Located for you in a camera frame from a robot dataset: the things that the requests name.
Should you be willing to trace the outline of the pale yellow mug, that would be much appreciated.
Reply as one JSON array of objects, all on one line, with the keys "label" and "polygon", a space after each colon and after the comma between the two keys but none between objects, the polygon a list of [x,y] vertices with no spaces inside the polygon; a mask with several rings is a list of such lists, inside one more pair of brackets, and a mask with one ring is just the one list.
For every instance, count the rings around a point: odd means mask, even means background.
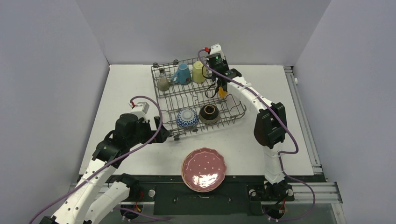
[{"label": "pale yellow mug", "polygon": [[192,66],[192,79],[195,83],[203,83],[206,80],[206,67],[202,62],[196,61]]}]

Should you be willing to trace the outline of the yellow polka dot plate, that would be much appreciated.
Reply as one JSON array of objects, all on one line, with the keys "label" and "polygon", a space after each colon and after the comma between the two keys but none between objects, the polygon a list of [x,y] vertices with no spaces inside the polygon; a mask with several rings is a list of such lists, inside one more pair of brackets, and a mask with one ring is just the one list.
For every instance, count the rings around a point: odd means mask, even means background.
[{"label": "yellow polka dot plate", "polygon": [[220,98],[225,98],[227,96],[227,92],[224,91],[224,89],[221,86],[219,86],[218,88],[218,96]]}]

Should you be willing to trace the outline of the orange patterned small bowl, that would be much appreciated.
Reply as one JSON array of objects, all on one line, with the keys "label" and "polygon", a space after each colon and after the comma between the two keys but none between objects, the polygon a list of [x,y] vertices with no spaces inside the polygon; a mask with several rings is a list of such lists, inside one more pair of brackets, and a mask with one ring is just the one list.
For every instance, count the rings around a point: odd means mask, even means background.
[{"label": "orange patterned small bowl", "polygon": [[186,128],[198,124],[197,113],[192,109],[183,109],[176,116],[176,124],[180,128]]}]

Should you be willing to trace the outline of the blue mug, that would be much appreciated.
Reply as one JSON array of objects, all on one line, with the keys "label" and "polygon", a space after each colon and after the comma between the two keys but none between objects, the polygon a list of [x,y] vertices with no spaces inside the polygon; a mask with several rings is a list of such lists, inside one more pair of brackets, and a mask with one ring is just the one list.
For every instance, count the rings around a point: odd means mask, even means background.
[{"label": "blue mug", "polygon": [[178,66],[175,74],[171,78],[173,84],[186,85],[191,82],[191,73],[187,64],[182,63]]}]

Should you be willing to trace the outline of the grey wire dish rack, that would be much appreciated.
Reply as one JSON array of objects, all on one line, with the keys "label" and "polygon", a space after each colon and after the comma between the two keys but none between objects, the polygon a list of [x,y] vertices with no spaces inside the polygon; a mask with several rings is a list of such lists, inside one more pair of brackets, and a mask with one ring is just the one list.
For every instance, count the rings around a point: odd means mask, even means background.
[{"label": "grey wire dish rack", "polygon": [[[161,91],[158,88],[160,78],[166,78],[168,81],[177,71],[182,63],[193,69],[193,64],[198,58],[177,60],[170,63],[153,63],[151,74],[156,93],[157,103],[160,105],[163,116],[164,126],[170,131],[174,140],[179,140],[184,135],[193,135],[196,132],[209,131],[222,126],[229,126],[241,119],[247,109],[239,100],[234,99],[232,95],[221,98],[215,93],[215,86],[210,79],[202,83],[174,84],[170,82],[168,90]],[[180,127],[177,124],[177,115],[184,109],[191,109],[199,113],[200,109],[208,104],[213,104],[219,110],[219,121],[213,124],[205,124],[199,121],[197,124]]]}]

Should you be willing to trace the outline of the small grey-green mug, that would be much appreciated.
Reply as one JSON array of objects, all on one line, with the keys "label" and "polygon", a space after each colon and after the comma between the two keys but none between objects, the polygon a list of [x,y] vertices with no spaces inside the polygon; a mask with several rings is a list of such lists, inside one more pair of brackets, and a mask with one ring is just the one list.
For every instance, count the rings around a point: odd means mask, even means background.
[{"label": "small grey-green mug", "polygon": [[170,88],[170,82],[167,78],[161,77],[157,80],[157,88],[160,91],[167,91]]}]

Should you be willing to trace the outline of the dark patterned cream bowl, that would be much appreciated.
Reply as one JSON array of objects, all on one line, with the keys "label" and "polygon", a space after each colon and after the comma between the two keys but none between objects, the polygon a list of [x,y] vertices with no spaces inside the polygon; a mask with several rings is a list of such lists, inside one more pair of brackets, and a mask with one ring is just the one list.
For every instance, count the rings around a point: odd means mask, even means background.
[{"label": "dark patterned cream bowl", "polygon": [[220,120],[219,109],[213,104],[204,105],[198,114],[199,120],[206,124],[215,124]]}]

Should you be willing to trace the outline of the pink plate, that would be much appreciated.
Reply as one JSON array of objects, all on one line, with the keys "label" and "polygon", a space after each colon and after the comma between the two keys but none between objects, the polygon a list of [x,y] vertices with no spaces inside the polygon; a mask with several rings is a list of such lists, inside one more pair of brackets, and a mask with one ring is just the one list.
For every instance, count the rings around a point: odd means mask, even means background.
[{"label": "pink plate", "polygon": [[194,175],[207,175],[225,178],[226,170],[224,157],[215,149],[203,147],[185,157],[181,165],[181,177],[184,179]]}]

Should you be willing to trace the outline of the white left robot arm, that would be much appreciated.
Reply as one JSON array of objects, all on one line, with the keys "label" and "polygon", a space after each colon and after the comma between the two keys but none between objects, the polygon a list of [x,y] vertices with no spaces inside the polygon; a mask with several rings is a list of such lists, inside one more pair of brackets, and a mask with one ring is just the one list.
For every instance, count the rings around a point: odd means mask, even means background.
[{"label": "white left robot arm", "polygon": [[77,186],[60,197],[61,207],[51,216],[44,216],[42,224],[93,224],[103,218],[124,199],[135,200],[139,187],[131,175],[122,174],[109,194],[96,199],[102,185],[132,152],[152,143],[163,143],[169,132],[163,127],[162,115],[155,118],[156,130],[151,130],[150,121],[144,112],[120,115],[115,129],[111,130],[97,145],[88,167]]}]

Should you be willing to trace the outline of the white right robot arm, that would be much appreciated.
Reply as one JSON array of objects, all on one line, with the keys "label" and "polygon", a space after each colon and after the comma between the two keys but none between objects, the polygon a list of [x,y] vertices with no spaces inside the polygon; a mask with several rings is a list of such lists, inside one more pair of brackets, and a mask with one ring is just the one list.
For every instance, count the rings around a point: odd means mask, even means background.
[{"label": "white right robot arm", "polygon": [[286,152],[277,147],[289,135],[296,143],[294,136],[287,128],[286,110],[282,103],[273,103],[255,90],[242,74],[230,69],[221,53],[209,53],[204,66],[211,71],[211,79],[217,89],[222,89],[236,97],[246,108],[256,113],[254,137],[264,146],[264,195],[269,200],[282,201],[289,193],[285,180],[281,156]]}]

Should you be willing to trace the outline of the cream plate at bottom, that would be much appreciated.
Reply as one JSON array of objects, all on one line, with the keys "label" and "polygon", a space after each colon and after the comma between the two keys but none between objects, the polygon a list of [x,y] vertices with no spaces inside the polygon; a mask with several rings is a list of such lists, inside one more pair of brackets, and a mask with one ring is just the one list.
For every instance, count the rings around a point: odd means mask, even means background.
[{"label": "cream plate at bottom", "polygon": [[217,189],[224,181],[224,177],[212,177],[207,175],[194,175],[184,178],[184,183],[193,191],[206,193]]}]

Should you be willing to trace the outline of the black table frame rail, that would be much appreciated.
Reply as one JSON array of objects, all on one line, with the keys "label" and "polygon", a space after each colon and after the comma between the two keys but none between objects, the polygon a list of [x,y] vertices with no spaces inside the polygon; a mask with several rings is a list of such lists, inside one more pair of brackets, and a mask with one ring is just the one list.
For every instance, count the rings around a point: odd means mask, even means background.
[{"label": "black table frame rail", "polygon": [[304,186],[291,178],[270,185],[263,176],[225,176],[222,183],[209,192],[197,192],[186,185],[180,175],[113,175],[108,187],[125,180],[131,186],[125,199],[130,209],[137,204],[153,203],[155,215],[230,215],[245,213],[280,218],[286,202],[297,201],[297,187]]}]

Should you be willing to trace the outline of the aluminium side rail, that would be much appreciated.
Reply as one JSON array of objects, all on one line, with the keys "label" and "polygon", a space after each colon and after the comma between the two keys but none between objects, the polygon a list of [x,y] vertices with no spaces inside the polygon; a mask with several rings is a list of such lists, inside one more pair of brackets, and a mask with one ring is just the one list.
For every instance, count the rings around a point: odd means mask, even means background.
[{"label": "aluminium side rail", "polygon": [[311,133],[311,129],[308,123],[308,119],[306,117],[304,107],[301,101],[301,98],[297,89],[297,79],[293,74],[292,66],[284,66],[283,67],[286,79],[288,82],[288,86],[291,92],[291,97],[293,99],[294,107],[297,112],[297,117],[299,120],[300,127],[302,129],[303,137],[305,144],[307,146],[307,152],[311,161],[311,166],[314,172],[314,175],[322,175],[323,169],[321,166],[321,162],[319,159],[319,154],[316,149],[316,145],[314,143],[313,135]]}]

